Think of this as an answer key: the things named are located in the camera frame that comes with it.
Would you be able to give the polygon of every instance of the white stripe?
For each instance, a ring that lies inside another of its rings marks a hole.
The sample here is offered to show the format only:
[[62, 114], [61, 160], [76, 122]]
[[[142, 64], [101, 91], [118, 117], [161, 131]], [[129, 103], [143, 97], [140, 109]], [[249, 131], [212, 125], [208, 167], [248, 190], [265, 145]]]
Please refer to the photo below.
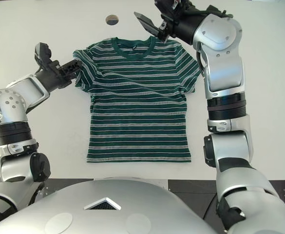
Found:
[[[107, 153], [88, 153], [89, 155], [106, 155]], [[138, 153], [114, 153], [114, 154], [189, 154], [189, 153], [168, 153], [168, 152], [138, 152]], [[128, 158], [136, 158], [136, 157], [106, 157], [106, 158], [87, 158], [91, 160], [101, 160], [101, 159], [115, 159], [115, 158], [121, 158], [121, 159], [128, 159]], [[180, 158], [191, 158], [191, 157], [139, 157], [139, 158], [169, 158], [169, 159], [180, 159]]]
[[[172, 98], [172, 97], [170, 97], [170, 98], [168, 98], [168, 97], [144, 97], [143, 99], [154, 99], [154, 98], [167, 98], [169, 100], [178, 100], [180, 98], [183, 99], [183, 97], [178, 97], [178, 98]], [[136, 97], [133, 97], [133, 98], [129, 98], [129, 97], [96, 98], [96, 101], [98, 101], [98, 100], [113, 100], [113, 99], [135, 100], [135, 99], [140, 99], [140, 98], [136, 98]]]
[[132, 126], [185, 126], [186, 123], [107, 123], [92, 124], [92, 127], [132, 127]]
[[117, 135], [90, 135], [90, 138], [118, 138], [118, 137], [186, 137], [186, 134], [117, 134]]
[[[156, 70], [156, 69], [154, 69], [154, 70], [141, 70], [139, 72], [171, 72], [171, 71], [176, 71], [176, 69], [170, 69], [170, 70]], [[126, 71], [117, 71], [117, 73], [116, 72], [115, 73], [118, 74], [118, 75], [121, 75], [121, 74], [119, 74], [120, 72], [133, 72], [133, 71], [126, 70]], [[142, 80], [142, 81], [159, 81], [159, 80], [160, 79], [156, 79], [156, 80], [154, 80], [154, 79], [152, 79], [152, 80]], [[162, 79], [161, 81], [167, 81], [167, 80], [174, 80], [174, 79]]]
[[[88, 154], [88, 155], [105, 155], [105, 154]], [[112, 157], [109, 159], [106, 158], [87, 158], [87, 162], [104, 162], [104, 161], [119, 161], [119, 160], [167, 160], [167, 161], [185, 161], [185, 160], [191, 160], [191, 157]]]
[[152, 94], [156, 94], [156, 95], [161, 95], [163, 97], [171, 97], [171, 96], [175, 96], [180, 94], [179, 91], [176, 91], [174, 93], [171, 94], [161, 94], [159, 92], [154, 92], [154, 91], [146, 91], [146, 92], [137, 92], [137, 93], [115, 93], [115, 92], [103, 92], [103, 93], [95, 93], [93, 92], [93, 95], [95, 96], [107, 96], [107, 95], [116, 95], [116, 96], [144, 96], [144, 95], [152, 95]]
[[125, 85], [138, 85], [138, 86], [144, 86], [144, 87], [171, 87], [171, 86], [177, 86], [180, 85], [180, 83], [172, 83], [172, 84], [139, 84], [136, 82], [122, 82], [122, 83], [100, 83], [97, 81], [94, 81], [94, 84], [107, 86], [107, 87], [115, 87], [115, 86], [125, 86]]
[[147, 77], [147, 78], [150, 78], [150, 77], [175, 77], [177, 76], [177, 73], [168, 73], [168, 74], [135, 74], [135, 75], [125, 75], [125, 74], [119, 74], [119, 73], [115, 73], [115, 72], [108, 72], [108, 73], [104, 73], [102, 74], [103, 77], [107, 77], [107, 76], [112, 76], [112, 77], [115, 77], [115, 76], [122, 76], [122, 77], [126, 77], [126, 78], [141, 78], [141, 77]]
[[123, 120], [123, 121], [129, 121], [129, 120], [176, 120], [176, 119], [184, 119], [184, 118], [128, 118], [128, 119], [94, 119], [92, 118], [92, 121], [116, 121], [116, 120]]
[[174, 48], [174, 47], [177, 47], [179, 46], [180, 44], [173, 44], [173, 45], [167, 45], [167, 46], [155, 46], [154, 49], [157, 49], [157, 50], [165, 50], [165, 49], [168, 49], [168, 48]]
[[[106, 89], [106, 88], [98, 88], [98, 89], [105, 89], [105, 90], [109, 90], [109, 91], [119, 91], [119, 90], [132, 90], [132, 89], [145, 89], [145, 90], [149, 90], [148, 88], [144, 88], [144, 87], [138, 87], [138, 88], [130, 88], [130, 89]], [[158, 91], [172, 91], [172, 90], [175, 90], [175, 89], [179, 89], [179, 87], [175, 87], [173, 89], [160, 89]]]
[[[154, 142], [154, 141], [137, 141], [137, 140], [132, 140], [132, 141], [89, 141], [91, 143], [124, 143], [124, 142]], [[165, 141], [156, 141], [158, 142], [187, 142], [187, 140], [165, 140]]]
[[122, 105], [168, 105], [168, 104], [183, 105], [186, 103], [187, 103], [186, 101], [154, 101], [154, 102], [112, 102], [112, 103], [97, 102], [96, 104], [102, 106], [122, 106]]
[[108, 149], [187, 149], [187, 145], [120, 145], [120, 146], [90, 146], [88, 147], [89, 150], [108, 150]]
[[92, 113], [92, 116], [174, 116], [174, 115], [185, 115], [185, 111], [180, 112], [169, 112], [169, 113]]
[[150, 65], [150, 64], [144, 64], [144, 65], [119, 65], [119, 66], [101, 66], [101, 69], [118, 69], [118, 68], [159, 68], [159, 67], [175, 67], [176, 65], [174, 63], [169, 64], [159, 64], [159, 65]]
[[186, 129], [143, 129], [143, 130], [90, 130], [91, 132], [150, 132], [150, 131], [170, 131], [170, 132], [175, 132], [175, 131], [185, 131]]
[[160, 62], [160, 63], [162, 63], [162, 62], [167, 62], [167, 61], [174, 62], [173, 59], [167, 59], [167, 60], [160, 60], [160, 61], [150, 61], [150, 60], [149, 60], [149, 61], [130, 61], [130, 62], [128, 62], [128, 61], [118, 61], [118, 62], [109, 62], [109, 63], [117, 63], [117, 64], [122, 63], [122, 62], [130, 63], [130, 64], [132, 64], [132, 63], [134, 63], [134, 62], [138, 62], [138, 63], [141, 63], [141, 62], [142, 62], [142, 63], [147, 63], [147, 62]]
[[130, 109], [121, 109], [121, 108], [108, 108], [108, 109], [102, 109], [102, 108], [94, 108], [96, 110], [163, 110], [163, 109], [184, 109], [185, 107], [168, 107], [168, 108], [130, 108]]

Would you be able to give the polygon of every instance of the striped t-shirt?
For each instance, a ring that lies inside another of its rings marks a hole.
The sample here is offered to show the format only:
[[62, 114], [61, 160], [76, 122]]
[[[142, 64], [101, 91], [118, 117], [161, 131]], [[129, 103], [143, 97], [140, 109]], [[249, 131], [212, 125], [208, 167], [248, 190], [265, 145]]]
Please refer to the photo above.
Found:
[[180, 43], [112, 38], [73, 56], [91, 97], [87, 162], [191, 161], [185, 93], [200, 72]]

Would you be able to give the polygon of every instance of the dark floor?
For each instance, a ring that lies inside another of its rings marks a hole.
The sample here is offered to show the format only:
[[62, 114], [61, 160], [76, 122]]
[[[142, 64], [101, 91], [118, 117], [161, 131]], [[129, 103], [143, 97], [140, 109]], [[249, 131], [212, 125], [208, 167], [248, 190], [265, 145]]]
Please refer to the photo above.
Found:
[[[54, 191], [87, 180], [91, 179], [48, 179], [45, 188], [38, 194], [37, 200], [52, 194]], [[271, 184], [285, 203], [285, 180], [274, 180], [271, 181]], [[168, 180], [168, 188], [200, 217], [203, 217], [216, 193], [216, 183], [212, 180]], [[216, 215], [215, 207], [216, 199], [211, 204], [205, 221], [218, 233], [223, 234], [224, 228], [221, 220]]]

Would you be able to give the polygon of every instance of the white table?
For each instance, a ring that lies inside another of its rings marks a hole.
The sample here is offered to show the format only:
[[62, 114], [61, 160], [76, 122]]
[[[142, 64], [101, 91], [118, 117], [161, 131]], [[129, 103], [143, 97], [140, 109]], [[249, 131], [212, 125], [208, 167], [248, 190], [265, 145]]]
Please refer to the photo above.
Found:
[[[161, 23], [153, 0], [11, 0], [0, 2], [0, 88], [37, 70], [34, 46], [48, 43], [60, 64], [75, 49], [109, 37], [146, 39], [149, 34], [133, 11]], [[268, 179], [285, 179], [285, 4], [246, 0], [193, 1], [227, 9], [240, 22], [240, 55], [247, 77], [247, 111], [254, 143], [253, 167]], [[109, 26], [105, 17], [116, 14]], [[184, 47], [194, 54], [191, 46]], [[33, 137], [40, 143], [53, 178], [131, 176], [165, 179], [215, 179], [204, 162], [203, 137], [208, 118], [203, 80], [188, 95], [187, 134], [192, 163], [86, 163], [89, 140], [89, 97], [73, 85], [56, 90], [29, 115]]]

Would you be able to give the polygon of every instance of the black cable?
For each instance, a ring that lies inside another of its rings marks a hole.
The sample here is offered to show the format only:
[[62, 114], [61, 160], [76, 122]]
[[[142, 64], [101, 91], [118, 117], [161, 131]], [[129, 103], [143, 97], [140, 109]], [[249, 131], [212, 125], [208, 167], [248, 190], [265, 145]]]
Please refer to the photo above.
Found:
[[213, 15], [219, 16], [221, 18], [224, 18], [224, 17], [233, 18], [232, 14], [226, 15], [223, 12], [218, 12], [218, 11], [184, 11], [184, 13], [185, 13], [185, 15], [188, 15], [188, 16], [213, 14]]
[[40, 70], [41, 70], [41, 66], [39, 66], [38, 70], [34, 74], [38, 73]]
[[212, 199], [211, 199], [211, 201], [209, 203], [209, 206], [207, 206], [207, 209], [206, 209], [206, 211], [205, 211], [205, 213], [203, 215], [203, 218], [202, 218], [203, 220], [205, 220], [206, 215], [207, 215], [208, 211], [210, 210], [211, 204], [215, 200], [216, 197], [217, 197], [217, 193], [215, 193], [215, 195], [212, 197]]
[[204, 67], [203, 67], [203, 64], [202, 64], [202, 61], [201, 61], [201, 53], [196, 51], [196, 60], [199, 64], [199, 68], [200, 68], [200, 72], [202, 75], [204, 75]]

